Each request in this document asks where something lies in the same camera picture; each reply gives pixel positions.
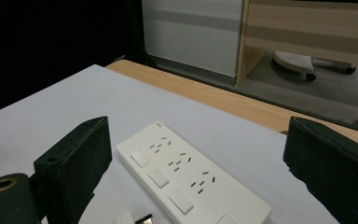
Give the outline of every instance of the white tabletop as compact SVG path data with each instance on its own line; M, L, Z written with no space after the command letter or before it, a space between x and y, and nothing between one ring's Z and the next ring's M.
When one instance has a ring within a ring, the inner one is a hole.
M80 223L116 223L126 211L135 220L152 214L156 224L171 223L116 152L118 143L155 121L270 204L268 223L337 223L283 162L285 135L98 65L0 110L0 176L32 175L38 157L100 116L109 118L113 160Z

